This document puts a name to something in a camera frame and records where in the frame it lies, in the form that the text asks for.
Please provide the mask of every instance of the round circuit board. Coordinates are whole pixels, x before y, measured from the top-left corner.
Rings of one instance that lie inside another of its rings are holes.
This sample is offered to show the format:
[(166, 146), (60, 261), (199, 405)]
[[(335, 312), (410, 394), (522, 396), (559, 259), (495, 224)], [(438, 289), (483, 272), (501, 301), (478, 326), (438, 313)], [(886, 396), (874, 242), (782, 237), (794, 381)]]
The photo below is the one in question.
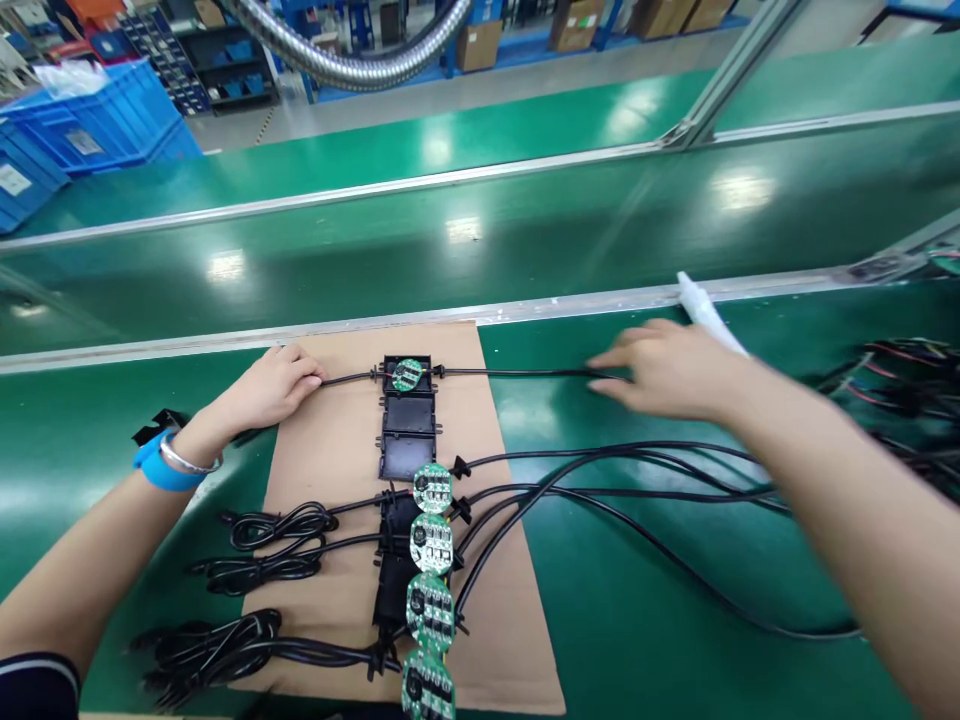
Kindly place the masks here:
[(413, 390), (423, 377), (423, 365), (407, 358), (397, 363), (393, 369), (393, 387), (400, 392)]
[(436, 575), (421, 573), (407, 586), (407, 626), (420, 647), (438, 655), (453, 644), (453, 595)]
[(421, 572), (443, 575), (453, 563), (453, 530), (439, 515), (418, 515), (410, 526), (410, 557)]
[(403, 664), (403, 690), (400, 705), (412, 720), (453, 720), (457, 693), (443, 662), (431, 653), (417, 649)]
[(413, 499), (429, 515), (439, 515), (453, 501), (453, 480), (440, 463), (430, 463), (413, 476)]

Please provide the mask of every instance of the workbench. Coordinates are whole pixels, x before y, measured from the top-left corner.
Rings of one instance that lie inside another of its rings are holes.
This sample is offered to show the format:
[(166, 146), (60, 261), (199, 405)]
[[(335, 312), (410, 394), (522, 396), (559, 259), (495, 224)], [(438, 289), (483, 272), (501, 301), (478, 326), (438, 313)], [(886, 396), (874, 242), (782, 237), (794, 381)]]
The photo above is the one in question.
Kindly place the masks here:
[[(960, 75), (946, 62), (956, 57), (960, 36), (916, 40), (924, 42), (765, 66), (731, 104), (726, 131), (828, 110), (960, 97)], [(929, 67), (946, 69), (915, 77), (918, 53)], [(882, 70), (885, 82), (861, 82), (864, 67), (874, 76)], [(824, 77), (850, 91), (826, 92), (815, 82)], [(285, 337), (285, 327), (300, 323), (343, 321), (344, 330), (347, 321), (388, 314), (531, 298), (562, 304), (577, 293), (672, 282), (680, 269), (699, 281), (827, 268), (861, 260), (960, 206), (960, 127), (956, 115), (940, 114), (767, 142), (731, 138), (682, 154), (178, 229), (32, 242), (111, 223), (644, 143), (676, 123), (708, 80), (708, 73), (641, 80), (75, 183), (6, 248), (0, 244), (0, 356), (144, 341), (138, 357), (152, 359), (88, 365), (101, 362), (88, 357), (80, 367), (0, 374), (0, 542), (8, 548), (0, 555), (0, 595), (129, 472), (130, 436), (154, 413), (196, 411), (262, 352), (223, 351), (242, 346), (246, 331), (280, 328), (278, 337)], [(361, 155), (382, 160), (358, 162)], [(958, 300), (957, 282), (928, 281), (745, 297), (721, 303), (720, 311), (752, 353), (806, 378), (877, 337), (960, 342), (949, 313)], [(486, 363), (571, 367), (624, 327), (658, 315), (680, 319), (675, 308), (623, 312), (616, 305), (529, 322), (500, 323), (493, 311), (480, 327)], [(213, 348), (221, 351), (191, 354), (190, 337), (205, 333), (217, 334), (209, 343), (221, 343)], [(150, 350), (150, 343), (176, 338), (187, 338), (183, 347)], [(732, 442), (703, 424), (631, 415), (575, 379), (490, 382), (508, 450), (643, 439)], [(231, 552), (215, 514), (260, 509), (274, 437), (267, 432), (231, 449), (227, 467), (198, 494), (114, 617), (84, 710), (150, 711), (151, 698), (138, 690), (147, 659), (123, 654), (138, 633), (237, 617), (239, 599), (207, 594), (202, 580), (185, 577), (182, 568)], [(511, 471), (517, 482), (534, 482), (552, 466), (524, 461)], [(625, 461), (584, 468), (575, 482), (694, 487)], [(789, 519), (752, 506), (614, 504), (764, 616), (803, 626), (848, 614)], [(911, 716), (863, 641), (805, 644), (754, 630), (635, 536), (561, 499), (545, 499), (524, 527), (571, 718)], [(743, 561), (747, 554), (753, 562)], [(571, 577), (585, 581), (580, 592), (568, 591)], [(236, 716), (251, 702), (217, 689), (186, 710)], [(333, 708), (273, 702), (285, 717), (322, 717)]]
[[(740, 300), (719, 308), (751, 352), (811, 378), (849, 359), (857, 343), (878, 337), (921, 334), (960, 342), (960, 327), (944, 312), (958, 302), (960, 283), (940, 281)], [(588, 315), (482, 327), (480, 337), (491, 368), (573, 367), (622, 328), (653, 316), (681, 319), (675, 309)], [(6, 508), (0, 542), (16, 548), (0, 556), (0, 594), (129, 472), (136, 429), (161, 407), (196, 411), (258, 354), (219, 352), (0, 376)], [(632, 415), (594, 396), (578, 379), (490, 382), (508, 451), (666, 438), (733, 442), (704, 424)], [(211, 476), (161, 548), (110, 624), (84, 689), (84, 710), (150, 710), (151, 698), (138, 690), (148, 658), (124, 655), (138, 633), (187, 619), (225, 622), (239, 614), (240, 599), (206, 593), (203, 580), (184, 576), (182, 568), (232, 552), (215, 515), (261, 507), (274, 436), (266, 433), (231, 449), (225, 470)], [(515, 482), (536, 482), (554, 464), (514, 461), (511, 472)], [(468, 482), (461, 482), (464, 491)], [(654, 465), (626, 461), (591, 465), (570, 482), (698, 487)], [(825, 625), (848, 612), (788, 518), (741, 505), (613, 504), (764, 617)], [(911, 717), (864, 641), (803, 643), (755, 630), (701, 595), (636, 536), (574, 503), (545, 499), (524, 519), (524, 528), (571, 718), (637, 712), (670, 718)], [(747, 555), (750, 562), (744, 562)], [(571, 583), (580, 590), (571, 593)], [(246, 693), (219, 689), (187, 711), (236, 716), (252, 701)], [(332, 707), (293, 698), (274, 704), (285, 717), (322, 717)]]

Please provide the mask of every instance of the factory floor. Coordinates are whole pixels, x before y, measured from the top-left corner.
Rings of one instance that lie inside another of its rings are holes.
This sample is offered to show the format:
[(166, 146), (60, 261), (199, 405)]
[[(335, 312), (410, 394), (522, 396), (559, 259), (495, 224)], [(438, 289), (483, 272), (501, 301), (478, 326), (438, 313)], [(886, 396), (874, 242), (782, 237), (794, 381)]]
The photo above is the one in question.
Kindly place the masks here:
[[(849, 0), (838, 5), (814, 0), (773, 53), (774, 58), (849, 47), (882, 0)], [(737, 13), (751, 16), (756, 3), (742, 0)], [(882, 42), (931, 32), (913, 21), (892, 18), (871, 37)], [(534, 26), (510, 34), (538, 32)], [(597, 85), (716, 68), (743, 32), (742, 27), (571, 55), (549, 62), (494, 68), (452, 80), (425, 82), (315, 105), (307, 103), (300, 76), (280, 76), (281, 102), (223, 116), (189, 118), (206, 153), (218, 153), (353, 130), (371, 125), (497, 105)]]

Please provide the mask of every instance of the right hand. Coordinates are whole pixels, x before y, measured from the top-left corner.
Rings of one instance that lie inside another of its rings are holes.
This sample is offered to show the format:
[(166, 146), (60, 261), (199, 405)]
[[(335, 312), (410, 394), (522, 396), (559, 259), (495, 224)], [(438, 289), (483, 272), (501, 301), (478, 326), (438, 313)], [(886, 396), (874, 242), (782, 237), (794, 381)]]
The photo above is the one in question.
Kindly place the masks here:
[(727, 349), (696, 325), (665, 319), (620, 333), (613, 347), (587, 363), (629, 367), (633, 383), (593, 380), (590, 388), (636, 412), (726, 424), (746, 410), (771, 380), (765, 365)]

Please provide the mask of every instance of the silver duct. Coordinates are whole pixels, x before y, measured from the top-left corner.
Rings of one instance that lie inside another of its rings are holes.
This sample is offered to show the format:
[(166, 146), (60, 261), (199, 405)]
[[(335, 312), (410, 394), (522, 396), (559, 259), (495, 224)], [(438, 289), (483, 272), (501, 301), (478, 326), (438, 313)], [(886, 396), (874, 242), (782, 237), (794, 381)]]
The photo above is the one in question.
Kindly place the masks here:
[(423, 71), (460, 29), (472, 3), (473, 0), (456, 0), (446, 16), (420, 42), (382, 59), (361, 60), (318, 50), (275, 18), (259, 0), (223, 0), (224, 7), (240, 24), (290, 67), (307, 73), (321, 85), (352, 92), (385, 90)]

